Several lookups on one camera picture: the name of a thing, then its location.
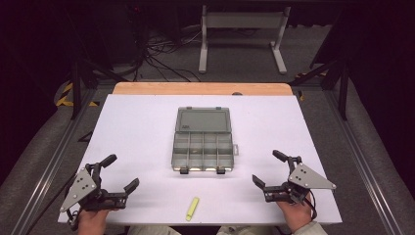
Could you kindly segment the white table cover board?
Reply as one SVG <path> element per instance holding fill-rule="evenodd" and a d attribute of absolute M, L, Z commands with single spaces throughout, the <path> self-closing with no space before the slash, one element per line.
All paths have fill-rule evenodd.
<path fill-rule="evenodd" d="M 239 147 L 232 171 L 191 172 L 171 167 L 177 111 L 181 107 L 226 107 Z M 125 225 L 274 225 L 283 222 L 278 207 L 264 200 L 252 175 L 268 185 L 286 181 L 278 150 L 300 156 L 317 172 L 324 170 L 295 96 L 108 96 L 83 157 L 94 164 L 115 154 L 101 172 L 102 186 L 120 192 L 132 179 L 139 187 L 126 208 L 111 213 L 110 224 Z M 194 197 L 200 201 L 185 219 Z"/>

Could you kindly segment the white metal stand frame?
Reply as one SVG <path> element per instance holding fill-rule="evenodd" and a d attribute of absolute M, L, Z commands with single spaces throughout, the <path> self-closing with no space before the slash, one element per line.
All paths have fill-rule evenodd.
<path fill-rule="evenodd" d="M 208 65 L 208 29 L 209 28 L 266 28 L 276 29 L 278 35 L 269 43 L 278 71 L 287 73 L 285 62 L 280 51 L 281 42 L 291 13 L 286 7 L 278 12 L 209 12 L 204 5 L 201 16 L 202 45 L 199 61 L 199 72 L 206 73 Z"/>

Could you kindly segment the person's left hand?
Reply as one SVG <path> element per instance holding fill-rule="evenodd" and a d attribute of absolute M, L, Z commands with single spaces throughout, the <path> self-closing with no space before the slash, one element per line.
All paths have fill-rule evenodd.
<path fill-rule="evenodd" d="M 109 210 L 82 211 L 79 215 L 77 235 L 104 235 Z"/>

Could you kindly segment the person's right hand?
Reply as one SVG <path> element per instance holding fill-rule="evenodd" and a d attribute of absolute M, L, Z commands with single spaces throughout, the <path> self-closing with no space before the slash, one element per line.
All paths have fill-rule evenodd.
<path fill-rule="evenodd" d="M 289 204 L 287 202 L 277 202 L 277 206 L 282 211 L 286 224 L 295 233 L 311 221 L 311 207 L 308 204 Z"/>

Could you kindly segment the yellow black hazard tape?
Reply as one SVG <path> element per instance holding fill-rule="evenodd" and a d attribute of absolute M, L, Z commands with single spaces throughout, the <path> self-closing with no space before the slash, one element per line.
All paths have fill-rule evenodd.
<path fill-rule="evenodd" d="M 60 107 L 60 106 L 72 107 L 73 106 L 73 101 L 68 100 L 68 96 L 69 96 L 69 93 L 71 92 L 72 88 L 73 88 L 73 84 L 71 82 L 69 82 L 65 86 L 60 98 L 56 102 L 57 107 Z"/>

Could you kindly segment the clear grey plastic organizer box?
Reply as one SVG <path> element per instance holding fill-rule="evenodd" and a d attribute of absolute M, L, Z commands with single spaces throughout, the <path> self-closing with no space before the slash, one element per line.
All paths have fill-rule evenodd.
<path fill-rule="evenodd" d="M 230 110 L 223 107 L 178 109 L 171 166 L 174 171 L 215 171 L 234 168 L 235 147 Z"/>

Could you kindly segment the aluminium floor rail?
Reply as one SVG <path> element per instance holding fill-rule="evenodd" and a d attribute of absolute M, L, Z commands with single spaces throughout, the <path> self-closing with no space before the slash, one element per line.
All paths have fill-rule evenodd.
<path fill-rule="evenodd" d="M 40 209 L 40 206 L 54 180 L 57 171 L 62 163 L 64 154 L 66 153 L 69 145 L 69 141 L 73 136 L 78 124 L 80 123 L 82 116 L 84 115 L 89 103 L 92 101 L 95 95 L 94 90 L 86 90 L 84 96 L 81 98 L 80 110 L 77 116 L 72 119 L 67 125 L 63 136 L 60 138 L 51 160 L 43 170 L 40 179 L 35 184 L 35 188 L 30 194 L 30 198 L 25 205 L 23 212 L 19 220 L 17 221 L 11 235 L 26 235 L 29 227 L 34 223 L 35 217 Z"/>
<path fill-rule="evenodd" d="M 367 163 L 348 122 L 343 119 L 340 111 L 338 110 L 336 95 L 331 91 L 324 91 L 324 96 L 329 103 L 330 109 L 334 113 L 344 136 L 346 137 L 346 142 L 352 151 L 352 159 L 356 164 L 357 170 L 387 233 L 389 235 L 405 235 L 393 215 L 391 207 L 387 202 L 385 195 L 373 174 L 373 171 Z"/>

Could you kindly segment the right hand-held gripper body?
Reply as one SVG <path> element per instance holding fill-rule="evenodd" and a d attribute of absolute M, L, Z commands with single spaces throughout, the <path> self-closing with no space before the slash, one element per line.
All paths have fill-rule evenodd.
<path fill-rule="evenodd" d="M 337 185 L 302 162 L 301 157 L 289 157 L 286 161 L 289 176 L 280 186 L 266 186 L 263 194 L 266 202 L 304 204 L 312 189 L 335 190 Z"/>

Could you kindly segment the black metal stand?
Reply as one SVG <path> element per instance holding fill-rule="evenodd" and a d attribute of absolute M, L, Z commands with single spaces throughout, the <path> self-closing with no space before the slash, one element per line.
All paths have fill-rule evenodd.
<path fill-rule="evenodd" d="M 64 7 L 62 12 L 63 31 L 70 58 L 70 70 L 73 86 L 73 111 L 75 119 L 83 107 L 81 84 L 87 89 L 98 86 L 98 71 L 116 82 L 124 81 L 120 75 L 112 71 L 107 49 L 96 26 L 92 12 L 87 6 Z"/>
<path fill-rule="evenodd" d="M 349 30 L 347 18 L 347 8 L 344 8 L 335 20 L 335 23 L 310 65 L 313 67 L 315 64 L 320 64 L 320 67 L 305 74 L 301 74 L 299 77 L 289 82 L 290 86 L 299 86 L 325 71 L 326 75 L 320 82 L 320 86 L 323 90 L 332 90 L 337 83 L 340 84 L 338 111 L 343 120 L 347 120 L 346 95 L 348 87 L 348 68 L 346 61 L 346 37 L 348 35 L 347 31 Z"/>

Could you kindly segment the yellow highlighter pen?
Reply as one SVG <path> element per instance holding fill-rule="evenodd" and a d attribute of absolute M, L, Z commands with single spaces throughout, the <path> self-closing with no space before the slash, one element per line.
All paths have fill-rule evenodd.
<path fill-rule="evenodd" d="M 185 217 L 185 219 L 186 219 L 187 221 L 191 221 L 191 220 L 192 220 L 193 215 L 194 215 L 194 213 L 195 213 L 195 211 L 196 211 L 196 209 L 197 209 L 197 206 L 198 206 L 198 204 L 199 204 L 199 201 L 200 201 L 200 198 L 199 198 L 199 197 L 194 197 L 194 198 L 193 198 L 193 200 L 192 200 L 192 202 L 191 202 L 191 204 L 190 204 L 190 207 L 188 208 L 188 210 L 187 210 L 187 212 L 186 212 L 186 217 Z"/>

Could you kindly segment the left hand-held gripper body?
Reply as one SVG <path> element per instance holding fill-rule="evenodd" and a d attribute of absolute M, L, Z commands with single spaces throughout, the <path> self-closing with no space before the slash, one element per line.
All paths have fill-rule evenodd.
<path fill-rule="evenodd" d="M 100 164 L 88 164 L 79 171 L 61 205 L 60 212 L 67 212 L 76 204 L 88 212 L 126 208 L 126 193 L 109 193 L 101 188 L 101 168 Z"/>

